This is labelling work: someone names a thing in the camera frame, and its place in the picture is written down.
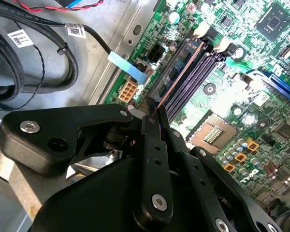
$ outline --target white label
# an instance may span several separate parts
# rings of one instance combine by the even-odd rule
[[[23,29],[9,33],[8,36],[18,48],[33,45],[32,40]]]
[[[264,93],[263,91],[253,100],[257,106],[261,107],[267,100],[269,100],[270,96]]]
[[[280,77],[282,75],[283,71],[284,71],[284,69],[279,64],[275,64],[273,69],[272,69],[272,72],[278,77]]]
[[[247,183],[248,180],[250,180],[255,174],[259,173],[259,170],[258,169],[254,169],[252,170],[252,172],[249,174],[248,177],[245,177],[244,179],[242,179],[240,182],[241,183]]]
[[[68,35],[83,38],[83,39],[86,38],[85,29],[82,24],[67,23],[65,26],[68,30]]]

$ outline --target screw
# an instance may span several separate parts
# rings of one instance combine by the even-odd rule
[[[40,126],[38,123],[33,121],[23,121],[20,123],[19,128],[26,133],[33,134],[40,130]]]
[[[199,150],[199,152],[200,152],[200,154],[201,154],[201,155],[203,155],[203,156],[206,156],[206,152],[205,152],[205,151],[203,151],[202,149],[201,149],[201,150]]]
[[[216,218],[215,223],[220,232],[229,232],[229,228],[223,220]]]
[[[168,208],[165,198],[159,194],[154,194],[151,198],[151,202],[156,209],[162,212],[164,212]]]
[[[269,226],[271,232],[278,232],[273,225],[269,224],[268,226]]]
[[[156,122],[150,117],[149,119],[148,119],[152,124],[156,124]]]
[[[123,110],[121,110],[120,113],[121,113],[123,116],[127,116],[127,115],[128,115],[127,112],[126,112],[126,111],[123,111]]]
[[[180,137],[180,133],[178,133],[177,131],[173,131],[173,134],[174,134],[176,137]]]

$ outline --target capacitor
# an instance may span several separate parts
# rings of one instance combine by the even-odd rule
[[[223,165],[227,165],[229,162],[227,161],[227,158],[225,158],[224,156],[220,157],[220,161]]]
[[[180,20],[180,15],[176,11],[173,11],[168,16],[169,22],[172,24],[177,24]]]
[[[175,52],[177,50],[177,43],[175,41],[170,41],[168,47],[170,52]]]
[[[253,166],[257,168],[262,166],[262,163],[257,158],[252,158],[250,162],[252,163]]]
[[[277,166],[272,161],[268,162],[267,165],[270,168],[271,172],[273,173],[278,172]]]
[[[240,169],[240,174],[241,174],[243,177],[248,177],[248,176],[249,176],[249,172],[247,171],[246,168],[241,168],[241,169]]]
[[[242,147],[247,147],[248,146],[248,143],[246,142],[245,139],[239,139],[237,142]]]
[[[231,153],[231,155],[237,156],[237,151],[234,148],[230,148],[229,152]]]
[[[188,124],[189,123],[189,119],[187,118],[186,115],[182,116],[182,121],[184,124]]]
[[[237,152],[241,152],[241,151],[243,151],[242,146],[239,145],[239,144],[234,144],[233,147],[234,147],[234,149],[235,149]]]
[[[242,113],[242,110],[240,108],[235,108],[233,113],[235,116],[239,116]]]
[[[229,152],[224,153],[224,157],[225,157],[228,161],[232,161],[232,160],[233,160],[233,156],[232,156]]]

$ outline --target chip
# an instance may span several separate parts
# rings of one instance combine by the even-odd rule
[[[186,51],[184,51],[184,53],[180,57],[180,60],[185,63],[189,60],[189,56],[191,56],[191,53],[186,50]]]
[[[289,26],[290,15],[274,3],[256,24],[256,29],[269,41],[275,41]]]
[[[163,95],[166,93],[166,86],[165,84],[163,84],[160,89],[158,90],[158,94],[159,94],[159,97],[163,97]]]
[[[285,151],[286,153],[290,153],[290,147]]]
[[[231,22],[232,21],[227,16],[224,16],[223,19],[222,19],[222,21],[221,21],[221,23],[224,26],[226,26],[226,27],[230,26],[231,25]]]
[[[288,123],[281,123],[278,127],[274,129],[276,134],[278,134],[281,138],[288,140],[290,139],[290,125]]]
[[[245,3],[245,0],[235,0],[234,4],[238,7],[241,8]]]
[[[173,68],[169,74],[169,78],[171,81],[173,81],[177,77],[177,73],[178,73],[178,70],[176,68]]]

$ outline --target mounting hole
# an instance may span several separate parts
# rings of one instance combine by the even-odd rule
[[[69,145],[64,139],[51,138],[48,140],[48,147],[56,152],[64,152],[68,150]]]
[[[203,181],[203,180],[200,180],[200,183],[201,183],[203,186],[206,185],[205,181]]]
[[[263,224],[261,222],[257,221],[257,227],[259,229],[260,232],[267,232],[267,229],[265,226],[263,226]]]
[[[156,163],[157,165],[161,165],[161,161],[160,161],[159,159],[155,159],[155,163]]]
[[[135,28],[134,28],[134,30],[133,30],[133,34],[134,34],[135,36],[140,35],[142,29],[143,29],[143,28],[142,28],[141,25],[136,25]]]

